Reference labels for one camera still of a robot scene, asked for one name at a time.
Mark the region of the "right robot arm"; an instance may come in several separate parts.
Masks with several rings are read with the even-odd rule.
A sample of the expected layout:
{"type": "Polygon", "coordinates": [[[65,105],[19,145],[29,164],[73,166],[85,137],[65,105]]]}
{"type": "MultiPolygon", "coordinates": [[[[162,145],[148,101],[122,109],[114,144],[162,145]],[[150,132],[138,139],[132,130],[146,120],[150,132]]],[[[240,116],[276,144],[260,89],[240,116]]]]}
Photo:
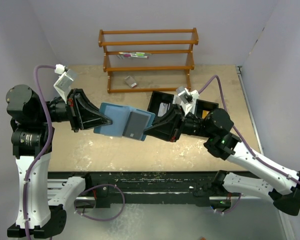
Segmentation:
{"type": "Polygon", "coordinates": [[[228,112],[215,108],[205,118],[185,114],[175,104],[158,121],[144,130],[144,134],[166,142],[176,142],[182,134],[203,137],[207,152],[215,158],[243,167],[254,177],[244,177],[220,170],[215,175],[209,191],[218,196],[238,193],[271,202],[278,210],[297,216],[300,212],[300,170],[284,167],[253,150],[240,133],[234,129],[228,112]]]}

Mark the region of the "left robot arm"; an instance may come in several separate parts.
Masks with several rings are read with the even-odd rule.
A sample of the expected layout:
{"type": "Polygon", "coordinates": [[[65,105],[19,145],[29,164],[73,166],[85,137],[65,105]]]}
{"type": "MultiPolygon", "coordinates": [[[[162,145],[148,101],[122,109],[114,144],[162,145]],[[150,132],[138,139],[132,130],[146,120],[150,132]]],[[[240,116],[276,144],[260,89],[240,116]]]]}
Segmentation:
{"type": "Polygon", "coordinates": [[[88,196],[93,184],[72,176],[52,198],[48,197],[48,168],[52,153],[54,122],[69,122],[74,132],[112,124],[82,89],[70,90],[65,99],[41,100],[29,86],[20,84],[6,94],[11,116],[12,154],[19,176],[19,211],[7,229],[10,238],[47,239],[59,235],[78,194],[88,196]]]}

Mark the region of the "blue card holder wallet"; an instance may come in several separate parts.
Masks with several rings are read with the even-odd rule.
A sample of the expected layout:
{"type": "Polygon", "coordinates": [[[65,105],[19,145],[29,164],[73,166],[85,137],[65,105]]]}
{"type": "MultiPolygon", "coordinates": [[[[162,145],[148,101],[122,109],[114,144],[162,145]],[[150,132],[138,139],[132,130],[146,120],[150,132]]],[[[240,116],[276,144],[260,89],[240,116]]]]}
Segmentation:
{"type": "Polygon", "coordinates": [[[100,105],[99,112],[110,118],[112,120],[112,124],[95,127],[93,132],[95,134],[101,134],[110,137],[124,137],[123,131],[126,126],[129,114],[132,111],[140,111],[150,114],[151,117],[145,129],[152,126],[152,123],[156,116],[153,112],[145,111],[128,105],[119,105],[103,102],[100,105]]]}

